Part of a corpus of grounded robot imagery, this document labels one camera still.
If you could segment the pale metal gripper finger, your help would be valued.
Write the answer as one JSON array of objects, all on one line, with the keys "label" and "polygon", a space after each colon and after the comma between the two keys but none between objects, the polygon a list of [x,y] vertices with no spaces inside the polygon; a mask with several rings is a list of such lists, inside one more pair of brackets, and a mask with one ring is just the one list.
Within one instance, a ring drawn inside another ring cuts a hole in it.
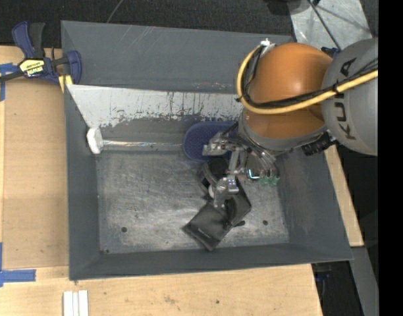
[{"label": "pale metal gripper finger", "polygon": [[218,132],[202,148],[201,154],[204,157],[218,157],[234,152],[236,139]]},{"label": "pale metal gripper finger", "polygon": [[226,176],[219,179],[213,187],[213,207],[222,208],[227,200],[239,194],[237,181],[233,176]]}]

